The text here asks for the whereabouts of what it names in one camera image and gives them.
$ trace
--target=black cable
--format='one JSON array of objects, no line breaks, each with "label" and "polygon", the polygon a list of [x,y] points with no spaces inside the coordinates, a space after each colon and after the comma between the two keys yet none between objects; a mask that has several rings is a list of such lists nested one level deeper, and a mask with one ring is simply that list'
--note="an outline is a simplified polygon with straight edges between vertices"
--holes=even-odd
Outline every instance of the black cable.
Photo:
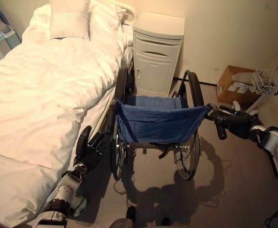
[{"label": "black cable", "polygon": [[278,215],[276,215],[276,216],[274,216],[274,217],[270,217],[270,218],[268,218],[268,219],[265,220],[265,225],[267,226],[267,228],[272,228],[272,227],[271,227],[272,220],[273,220],[273,219],[276,219],[276,218],[278,218]]},{"label": "black cable", "polygon": [[114,190],[115,190],[115,192],[116,193],[118,193],[118,194],[120,194],[120,195],[124,195],[125,193],[126,193],[126,191],[118,191],[117,189],[116,189],[116,184],[118,183],[118,181],[116,181],[115,183],[114,183]]},{"label": "black cable", "polygon": [[270,218],[267,218],[265,221],[264,221],[264,224],[266,225],[267,228],[271,228],[271,222],[273,219],[277,218],[278,217],[278,210],[270,217]]}]

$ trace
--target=pillow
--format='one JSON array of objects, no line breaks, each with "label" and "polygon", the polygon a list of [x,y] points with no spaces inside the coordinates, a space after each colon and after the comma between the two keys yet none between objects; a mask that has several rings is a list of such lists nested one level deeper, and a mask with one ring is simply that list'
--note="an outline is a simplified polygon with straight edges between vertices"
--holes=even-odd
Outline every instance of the pillow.
[{"label": "pillow", "polygon": [[89,0],[50,0],[50,37],[88,39]]}]

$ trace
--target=wheelchair push rim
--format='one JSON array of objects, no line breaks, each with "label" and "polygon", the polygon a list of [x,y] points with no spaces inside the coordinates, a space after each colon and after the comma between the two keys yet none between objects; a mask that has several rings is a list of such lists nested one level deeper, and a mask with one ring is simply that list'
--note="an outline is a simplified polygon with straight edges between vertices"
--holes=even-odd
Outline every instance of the wheelchair push rim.
[{"label": "wheelchair push rim", "polygon": [[199,163],[200,147],[198,133],[194,134],[187,142],[174,147],[174,159],[179,175],[189,181],[195,173]]},{"label": "wheelchair push rim", "polygon": [[115,122],[113,132],[114,134],[111,145],[111,172],[114,175],[114,179],[118,181],[122,177],[123,166],[126,161],[129,144],[123,143],[119,139],[117,122]]}]

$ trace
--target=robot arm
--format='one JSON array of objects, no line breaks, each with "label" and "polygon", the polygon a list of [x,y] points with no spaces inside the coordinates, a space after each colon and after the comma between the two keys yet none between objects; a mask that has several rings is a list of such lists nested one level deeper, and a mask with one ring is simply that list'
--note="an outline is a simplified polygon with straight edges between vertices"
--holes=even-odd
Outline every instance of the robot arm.
[{"label": "robot arm", "polygon": [[56,188],[56,195],[49,201],[43,212],[37,218],[36,228],[65,228],[67,225],[67,216],[71,210],[73,213],[80,214],[85,208],[84,198],[79,200],[76,193],[83,183],[85,174],[94,169],[102,158],[104,138],[106,135],[97,133],[89,142],[91,126],[87,126],[81,133],[77,147],[76,157],[74,159],[74,170],[67,171]]},{"label": "robot arm", "polygon": [[266,128],[261,125],[260,120],[243,111],[235,111],[228,107],[217,107],[206,119],[215,122],[216,126],[228,129],[232,134],[242,138],[250,139],[258,144],[266,152],[275,157],[278,161],[278,128]]}]

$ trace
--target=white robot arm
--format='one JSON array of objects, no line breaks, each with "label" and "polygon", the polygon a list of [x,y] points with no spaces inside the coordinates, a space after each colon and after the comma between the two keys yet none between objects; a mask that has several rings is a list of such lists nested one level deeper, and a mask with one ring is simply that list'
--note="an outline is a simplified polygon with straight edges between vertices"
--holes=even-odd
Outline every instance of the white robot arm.
[{"label": "white robot arm", "polygon": [[88,142],[91,129],[91,126],[87,126],[82,131],[76,147],[74,170],[63,174],[55,196],[46,203],[34,227],[65,228],[69,214],[78,216],[85,209],[86,199],[76,197],[76,193],[83,182],[84,175],[100,162],[106,144],[104,139],[108,139],[105,134],[97,133]]}]

